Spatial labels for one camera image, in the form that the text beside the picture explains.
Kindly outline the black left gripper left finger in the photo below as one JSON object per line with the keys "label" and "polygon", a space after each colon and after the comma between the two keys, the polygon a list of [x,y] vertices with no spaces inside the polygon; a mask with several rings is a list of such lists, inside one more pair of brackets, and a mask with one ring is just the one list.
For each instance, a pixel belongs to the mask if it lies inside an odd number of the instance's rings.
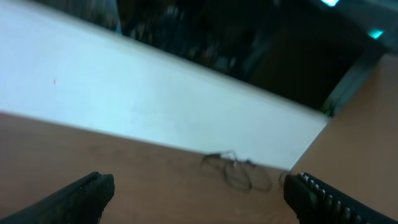
{"label": "black left gripper left finger", "polygon": [[113,175],[92,172],[3,218],[1,224],[98,224],[114,192]]}

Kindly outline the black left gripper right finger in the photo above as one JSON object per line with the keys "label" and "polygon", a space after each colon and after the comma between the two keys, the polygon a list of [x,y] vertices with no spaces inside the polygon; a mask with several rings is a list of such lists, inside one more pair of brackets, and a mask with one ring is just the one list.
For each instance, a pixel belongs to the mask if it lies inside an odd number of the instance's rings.
{"label": "black left gripper right finger", "polygon": [[397,224],[306,172],[285,176],[284,200],[300,224]]}

